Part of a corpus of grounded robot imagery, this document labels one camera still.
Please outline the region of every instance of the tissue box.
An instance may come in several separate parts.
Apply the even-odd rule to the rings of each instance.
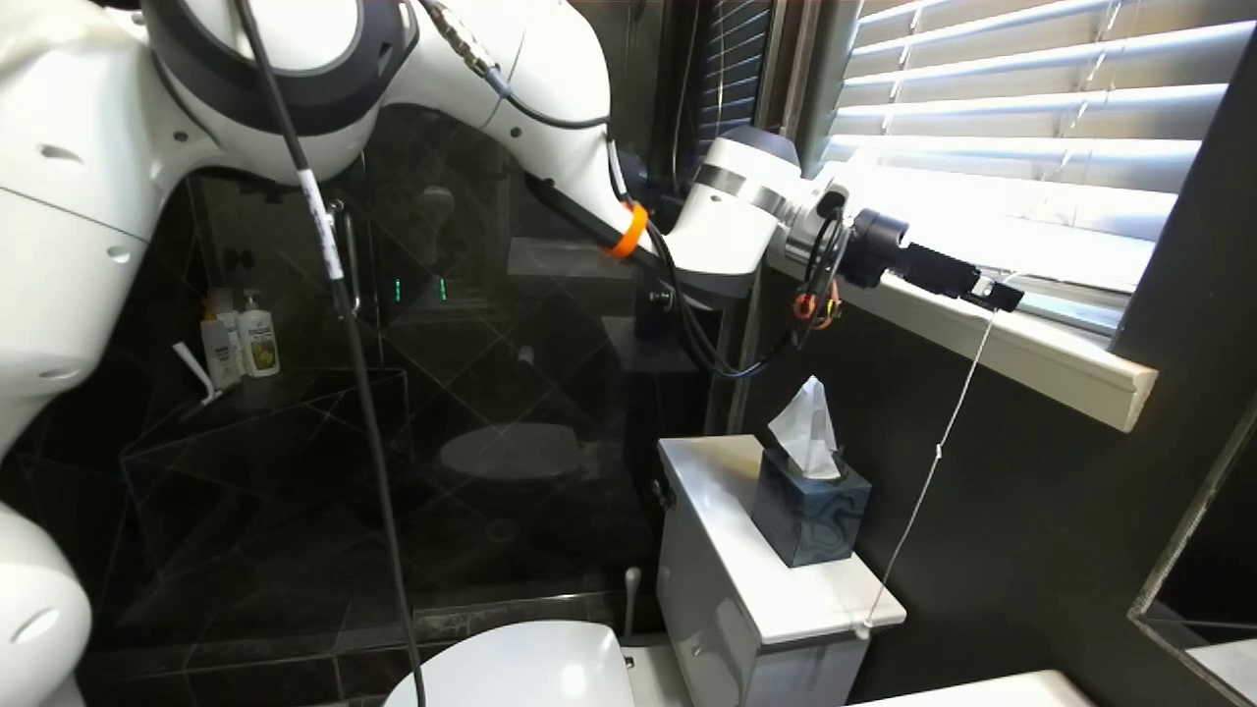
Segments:
[[[838,465],[839,480],[804,480],[783,448],[762,451],[745,511],[785,566],[838,561],[855,551],[870,484],[839,460]]]

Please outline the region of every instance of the tissue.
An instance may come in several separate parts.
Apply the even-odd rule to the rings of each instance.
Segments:
[[[824,386],[809,378],[768,418],[775,442],[804,480],[839,480]]]
[[[870,484],[838,451],[824,386],[809,378],[794,399],[759,426],[759,438],[762,465],[745,498],[759,534],[785,566],[848,556]]]

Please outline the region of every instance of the soap bottle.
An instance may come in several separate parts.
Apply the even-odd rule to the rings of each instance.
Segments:
[[[239,352],[212,297],[204,297],[199,348],[214,393],[233,388],[243,378]]]
[[[254,300],[254,289],[246,289],[239,310],[239,341],[243,341],[243,374],[246,378],[275,378],[278,374],[278,338],[272,310]]]
[[[233,355],[235,355],[235,370],[243,378],[246,365],[243,365],[239,310],[233,310],[227,294],[233,294],[227,287],[212,287],[214,312],[218,312],[218,323],[227,329]]]

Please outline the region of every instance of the black cable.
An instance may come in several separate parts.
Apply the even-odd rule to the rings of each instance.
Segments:
[[[301,142],[292,125],[261,32],[251,15],[251,0],[235,0],[235,15],[243,22],[246,48],[254,53],[258,77],[261,77],[261,94],[272,101],[272,113],[278,122],[282,145],[294,160],[299,172],[305,172],[305,154]],[[415,683],[415,707],[424,707],[424,657],[415,645],[415,633],[407,625],[407,590],[405,590],[405,572],[402,572],[402,541],[396,541],[396,519],[391,519],[391,486],[387,486],[387,454],[383,454],[383,434],[381,434],[381,418],[378,418],[378,404],[368,393],[368,374],[364,374],[364,348],[362,348],[362,335],[356,335],[356,318],[353,318],[353,300],[350,300],[350,287],[345,278],[339,278],[335,272],[326,274],[331,294],[335,294],[335,310],[343,318],[345,341],[350,341],[350,361],[353,361],[353,379],[356,379],[356,399],[362,399],[362,418],[364,418],[364,438],[368,438],[368,462],[378,473],[378,498],[381,498],[381,522],[383,522],[383,541],[387,541],[387,561],[391,561],[391,591],[396,591],[396,615],[402,615],[402,633],[405,633],[405,646],[407,646],[407,667],[411,667],[411,683]]]
[[[683,287],[680,287],[673,248],[663,244],[663,234],[660,234],[654,223],[649,223],[649,238],[653,238],[654,255],[660,255],[660,278],[663,278],[663,287],[673,289],[673,300],[677,300],[677,323],[680,323],[683,352],[688,352],[699,370],[707,370],[707,374],[714,374],[714,378],[726,378],[726,379],[750,379],[750,378],[775,370],[785,352],[794,352],[794,348],[804,344],[804,335],[785,329],[785,335],[775,341],[768,352],[762,352],[762,355],[752,355],[752,361],[745,361],[745,365],[722,361],[717,348],[714,348],[714,341],[707,338],[701,323],[695,318]]]
[[[607,116],[553,116],[553,113],[540,113],[534,104],[527,104],[523,99],[513,99],[513,90],[506,83],[493,77],[493,69],[470,52],[470,41],[443,18],[443,7],[434,0],[421,0],[428,18],[434,22],[438,39],[466,61],[470,73],[478,73],[493,94],[498,101],[509,101],[517,113],[540,122],[540,125],[553,125],[553,129],[591,129],[591,125],[605,125]]]
[[[821,218],[821,226],[818,226],[818,234],[811,234],[811,248],[809,248],[809,263],[800,268],[804,289],[818,287],[818,274],[821,274],[821,238],[824,238],[827,223],[834,223],[834,218]]]

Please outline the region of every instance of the window sill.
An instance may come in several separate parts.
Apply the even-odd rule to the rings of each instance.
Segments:
[[[1109,426],[1130,433],[1153,386],[1153,370],[1024,312],[987,312],[958,297],[925,294],[897,274],[877,289],[845,287],[845,300],[911,329],[958,355],[972,352],[993,323],[980,365]]]

